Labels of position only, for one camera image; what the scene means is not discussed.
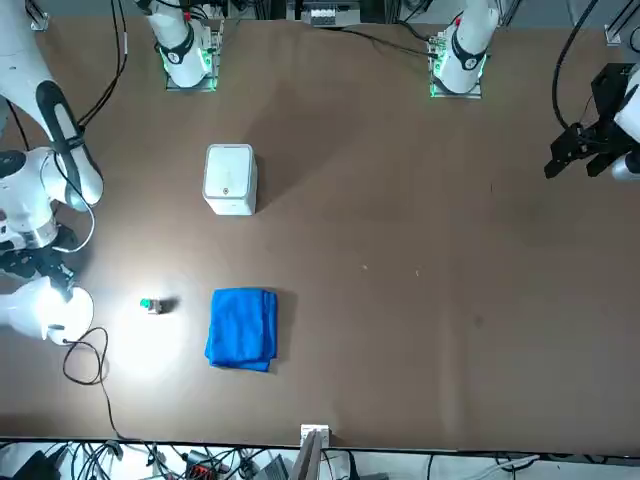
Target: small white container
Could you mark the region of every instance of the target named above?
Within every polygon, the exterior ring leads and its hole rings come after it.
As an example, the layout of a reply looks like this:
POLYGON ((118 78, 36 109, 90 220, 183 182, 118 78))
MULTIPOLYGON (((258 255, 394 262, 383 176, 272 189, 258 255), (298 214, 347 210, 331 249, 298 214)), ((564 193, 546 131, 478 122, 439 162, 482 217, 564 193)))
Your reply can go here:
POLYGON ((210 145, 202 196, 218 215, 253 215, 258 167, 251 145, 210 145))

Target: brown table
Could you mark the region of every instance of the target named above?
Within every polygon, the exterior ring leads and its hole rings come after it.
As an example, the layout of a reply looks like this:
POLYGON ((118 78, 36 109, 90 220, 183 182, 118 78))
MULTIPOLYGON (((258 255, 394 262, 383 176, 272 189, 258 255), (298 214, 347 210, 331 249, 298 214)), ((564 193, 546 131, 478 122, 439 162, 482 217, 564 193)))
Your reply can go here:
MULTIPOLYGON (((638 454, 640 190, 583 165, 542 171, 567 31, 499 33, 484 99, 464 101, 430 99, 424 58, 362 38, 228 27, 219 91, 177 94, 131 19, 129 65, 87 133, 105 192, 72 262, 110 333, 120 431, 295 444, 301 423, 327 423, 347 446, 638 454), (217 217, 205 150, 245 142, 259 212, 217 217), (211 293, 246 285, 280 296, 269 374, 203 356, 211 293), (141 314, 154 295, 176 296, 175 312, 141 314)), ((83 113, 112 75, 110 22, 55 19, 40 40, 83 113)), ((560 89, 569 120, 613 56, 601 32, 578 37, 560 89)), ((4 144, 19 146, 13 127, 4 144)), ((2 434, 111 435, 100 388, 65 380, 63 353, 2 332, 2 434)))

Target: cable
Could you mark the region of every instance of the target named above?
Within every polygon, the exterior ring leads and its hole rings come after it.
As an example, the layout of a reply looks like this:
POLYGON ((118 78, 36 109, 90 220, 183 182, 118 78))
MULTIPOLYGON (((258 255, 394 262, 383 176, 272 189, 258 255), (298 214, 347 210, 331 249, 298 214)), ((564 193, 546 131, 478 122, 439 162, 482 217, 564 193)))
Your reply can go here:
POLYGON ((69 444, 70 444, 70 443, 71 443, 71 442, 59 442, 59 443, 54 443, 54 444, 52 444, 49 448, 47 448, 47 449, 46 449, 44 452, 42 452, 42 453, 44 453, 44 456, 46 457, 46 456, 47 456, 47 454, 48 454, 51 450, 53 450, 55 447, 57 447, 58 445, 62 445, 62 444, 64 444, 64 445, 66 445, 66 446, 69 446, 69 444))
POLYGON ((171 448, 171 450, 176 452, 176 455, 178 455, 182 460, 184 460, 184 458, 182 458, 182 453, 180 453, 176 447, 174 447, 173 445, 169 445, 169 448, 171 448))
POLYGON ((564 47, 560 52, 560 56, 558 57, 556 67, 553 72, 553 81, 551 83, 551 103, 553 104, 553 112, 556 115, 556 119, 558 120, 558 123, 562 126, 562 128, 564 128, 565 131, 572 132, 578 141, 581 141, 587 144, 600 144, 600 142, 583 137, 582 135, 580 135, 580 133, 576 132, 571 127, 569 127, 569 124, 564 120, 564 118, 562 117, 562 113, 560 112, 560 107, 558 106, 558 79, 560 77, 560 69, 562 68, 562 62, 564 62, 564 58, 567 56, 567 52, 569 51, 571 44, 573 43, 574 39, 576 38, 576 35, 580 31, 582 24, 585 22, 585 20, 593 10, 593 8, 598 3, 598 1, 599 0, 591 0, 589 2, 589 5, 587 5, 587 8, 584 9, 582 16, 578 20, 578 23, 576 23, 575 27, 573 27, 573 30, 571 31, 571 34, 569 35, 569 38, 564 44, 564 47))
POLYGON ((591 103, 591 100, 593 100, 593 94, 591 94, 591 96, 589 97, 589 100, 587 100, 587 103, 584 106, 584 110, 582 110, 582 115, 580 115, 580 120, 578 120, 578 123, 582 123, 582 119, 584 118, 585 114, 587 113, 587 110, 589 109, 589 104, 591 103))
POLYGON ((252 458, 254 458, 254 457, 256 457, 256 456, 260 455, 262 452, 264 452, 264 451, 266 451, 266 450, 267 450, 266 448, 262 448, 262 449, 258 450, 257 452, 252 453, 251 455, 249 455, 249 456, 248 456, 248 457, 246 457, 245 459, 241 460, 241 461, 240 461, 240 464, 239 464, 236 468, 234 468, 233 470, 231 470, 231 471, 227 474, 227 476, 225 477, 225 480, 230 479, 230 478, 231 478, 231 477, 233 477, 236 473, 238 473, 238 470, 240 470, 240 469, 242 468, 243 463, 245 463, 245 462, 249 462, 252 458))
MULTIPOLYGON (((505 457, 507 458, 508 461, 511 461, 511 458, 509 458, 509 455, 505 455, 505 457)), ((531 465, 536 463, 536 460, 530 460, 529 462, 523 465, 505 467, 504 464, 500 463, 500 459, 498 458, 497 454, 494 460, 496 461, 496 465, 499 465, 503 472, 519 472, 521 470, 525 470, 531 467, 531 465)))
POLYGON ((640 29, 640 25, 638 25, 636 28, 633 29, 633 31, 631 32, 631 35, 629 35, 629 48, 631 50, 633 50, 636 53, 640 53, 640 49, 637 48, 634 44, 633 44, 633 36, 636 34, 636 32, 640 29))
POLYGON ((416 6, 411 13, 409 14, 409 16, 407 16, 407 18, 405 18, 403 21, 404 22, 408 22, 409 20, 411 20, 413 18, 413 16, 418 13, 418 10, 420 10, 420 8, 423 8, 422 13, 425 13, 427 10, 429 10, 429 7, 431 6, 431 4, 433 3, 433 0, 422 0, 422 2, 420 2, 418 4, 418 6, 416 6))
POLYGON ((419 40, 422 40, 423 42, 428 42, 429 39, 431 38, 431 35, 420 35, 415 28, 413 28, 409 23, 407 23, 404 20, 397 20, 396 25, 400 25, 401 27, 406 28, 407 30, 409 30, 409 33, 411 33, 411 35, 413 35, 419 40))
POLYGON ((435 455, 431 455, 429 458, 429 465, 427 466, 427 480, 431 480, 431 467, 433 465, 433 459, 436 458, 435 455))
POLYGON ((120 79, 120 76, 122 75, 122 72, 124 72, 124 69, 127 65, 127 58, 129 56, 128 46, 127 46, 127 39, 128 39, 127 21, 124 16, 124 10, 122 8, 122 0, 118 0, 118 8, 120 10, 120 19, 122 21, 122 29, 124 34, 123 35, 124 58, 122 59, 122 64, 120 64, 120 59, 121 59, 120 31, 118 29, 118 21, 116 18, 114 1, 115 0, 111 0, 111 19, 113 21, 113 29, 115 32, 115 40, 116 40, 116 73, 113 80, 111 81, 111 83, 109 83, 109 85, 107 86, 105 91, 102 93, 102 95, 100 96, 98 101, 95 103, 95 105, 93 105, 89 109, 89 111, 85 113, 82 117, 80 117, 80 120, 78 120, 78 123, 82 126, 82 128, 86 128, 87 125, 89 125, 89 123, 91 122, 91 120, 93 120, 95 116, 100 112, 100 110, 102 110, 102 108, 107 104, 107 102, 111 98, 111 95, 113 94, 113 91, 115 90, 115 87, 118 83, 118 80, 120 79))
POLYGON ((109 347, 109 334, 107 333, 107 331, 103 328, 103 327, 93 327, 90 328, 89 330, 87 330, 78 340, 76 341, 70 341, 70 340, 64 340, 64 343, 66 345, 69 346, 69 349, 67 350, 67 352, 64 355, 64 358, 62 359, 62 373, 63 375, 70 380, 71 382, 77 384, 77 385, 82 385, 82 386, 93 386, 93 385, 100 385, 100 387, 102 388, 102 392, 104 393, 104 398, 106 400, 107 403, 107 413, 109 416, 109 425, 111 426, 111 429, 114 431, 114 433, 117 435, 119 440, 122 440, 124 442, 140 442, 144 445, 144 447, 147 449, 147 451, 149 452, 149 455, 151 457, 153 457, 154 461, 158 464, 158 467, 160 469, 160 471, 162 472, 162 469, 166 470, 168 473, 171 473, 172 475, 175 475, 177 478, 180 478, 180 475, 178 475, 177 473, 173 472, 172 470, 170 470, 165 464, 164 462, 158 457, 157 452, 154 452, 151 447, 149 447, 149 445, 141 440, 141 439, 136 439, 136 438, 129 438, 129 437, 125 437, 124 435, 122 435, 118 429, 116 428, 115 422, 113 420, 113 410, 112 410, 112 406, 111 406, 111 399, 109 398, 109 394, 107 393, 107 389, 104 386, 104 362, 107 356, 107 349, 109 347), (96 331, 101 331, 104 334, 104 348, 102 350, 102 354, 98 353, 98 349, 96 349, 91 343, 87 342, 85 339, 91 335, 93 332, 96 331), (69 358, 71 356, 71 354, 75 351, 75 349, 79 346, 82 345, 84 347, 87 347, 89 350, 91 350, 95 357, 96 357, 96 362, 97 362, 97 372, 96 375, 91 379, 91 380, 82 380, 76 377, 71 376, 68 372, 67 372, 67 362, 69 361, 69 358))
POLYGON ((194 8, 195 8, 195 9, 197 9, 196 11, 197 11, 198 13, 202 14, 203 19, 204 19, 204 20, 206 20, 206 19, 207 19, 207 12, 205 12, 205 11, 204 11, 204 8, 202 8, 202 6, 201 6, 201 5, 192 5, 192 6, 191 6, 191 8, 192 8, 192 9, 194 9, 194 8))
POLYGON ((9 105, 9 110, 11 110, 11 115, 13 115, 13 119, 15 120, 16 125, 18 126, 18 130, 20 130, 20 136, 22 137, 22 143, 24 143, 24 148, 28 152, 29 150, 31 150, 31 147, 29 146, 29 140, 27 140, 27 135, 26 133, 24 133, 24 128, 22 128, 22 123, 20 122, 20 118, 18 118, 16 109, 13 108, 13 105, 9 100, 7 100, 7 105, 9 105))
POLYGON ((611 29, 612 29, 612 28, 613 28, 613 26, 616 24, 616 22, 617 22, 618 20, 620 20, 620 17, 622 17, 622 15, 624 15, 624 12, 626 12, 626 11, 629 9, 629 7, 631 6, 631 4, 632 4, 634 1, 635 1, 635 0, 629 0, 629 1, 627 2, 627 4, 624 6, 624 8, 623 8, 622 10, 620 10, 620 13, 618 13, 618 15, 616 16, 616 18, 614 18, 614 19, 613 19, 613 22, 611 22, 611 23, 609 24, 609 26, 607 27, 607 32, 610 32, 610 31, 611 31, 611 29))
POLYGON ((535 462, 536 460, 539 460, 539 459, 540 459, 540 455, 532 455, 530 457, 518 458, 517 460, 510 460, 508 462, 489 467, 472 477, 468 477, 466 480, 483 480, 484 478, 487 478, 489 475, 493 475, 494 473, 500 471, 501 469, 505 469, 506 467, 516 465, 520 462, 525 462, 525 463, 529 463, 531 461, 535 462))
POLYGON ((327 456, 327 452, 325 450, 322 451, 322 455, 324 455, 324 459, 327 462, 327 467, 329 468, 329 475, 331 475, 331 480, 335 480, 333 476, 333 468, 331 468, 331 462, 329 461, 329 457, 327 456))
POLYGON ((344 33, 350 33, 352 35, 357 35, 358 37, 362 37, 362 38, 366 38, 368 40, 371 40, 373 42, 378 42, 382 45, 386 45, 388 47, 392 47, 395 48, 401 52, 404 53, 411 53, 414 55, 423 55, 425 57, 430 57, 430 58, 436 58, 437 55, 434 53, 429 53, 429 52, 425 52, 422 50, 415 50, 413 48, 409 48, 409 47, 403 47, 402 45, 398 45, 397 43, 393 43, 393 42, 389 42, 388 40, 384 40, 382 38, 378 38, 378 37, 374 37, 373 35, 369 35, 367 33, 362 33, 362 32, 358 32, 356 30, 347 30, 347 29, 342 29, 342 30, 338 30, 340 32, 344 32, 344 33))
POLYGON ((93 209, 91 208, 91 205, 89 205, 89 202, 87 202, 85 200, 84 196, 82 195, 82 192, 80 192, 78 187, 76 187, 73 184, 73 182, 71 182, 71 180, 69 180, 69 177, 67 177, 64 174, 64 172, 62 171, 62 168, 60 168, 60 164, 58 163, 58 154, 56 152, 53 152, 53 163, 55 164, 56 168, 58 169, 58 172, 60 173, 60 175, 62 175, 62 178, 64 178, 66 180, 66 182, 71 186, 71 188, 73 188, 73 190, 78 194, 78 196, 80 197, 80 200, 82 200, 82 203, 84 204, 85 208, 87 209, 87 212, 89 212, 89 215, 91 216, 91 229, 89 230, 89 234, 87 235, 87 238, 84 239, 84 242, 82 242, 76 248, 72 248, 72 249, 62 248, 62 247, 51 247, 53 250, 56 250, 56 251, 62 252, 62 253, 76 253, 76 252, 79 252, 80 250, 82 250, 87 245, 87 243, 89 243, 89 240, 91 240, 91 237, 93 237, 93 231, 96 228, 96 216, 93 213, 93 209))

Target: small bottle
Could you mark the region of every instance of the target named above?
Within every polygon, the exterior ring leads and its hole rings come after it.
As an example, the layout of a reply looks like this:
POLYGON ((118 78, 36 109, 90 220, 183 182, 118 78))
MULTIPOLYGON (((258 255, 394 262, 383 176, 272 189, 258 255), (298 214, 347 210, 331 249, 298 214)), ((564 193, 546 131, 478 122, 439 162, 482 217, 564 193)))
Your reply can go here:
POLYGON ((153 313, 155 315, 162 313, 162 302, 155 298, 143 298, 140 300, 140 306, 144 308, 147 313, 153 313))

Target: folded blue towel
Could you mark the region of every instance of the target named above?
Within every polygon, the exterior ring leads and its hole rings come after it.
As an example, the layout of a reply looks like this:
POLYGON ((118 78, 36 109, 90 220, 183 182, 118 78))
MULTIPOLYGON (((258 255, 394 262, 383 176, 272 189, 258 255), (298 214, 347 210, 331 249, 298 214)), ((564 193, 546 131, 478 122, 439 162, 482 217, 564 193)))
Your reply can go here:
POLYGON ((204 351, 212 367, 266 372, 276 357, 276 294, 259 288, 216 290, 204 351))

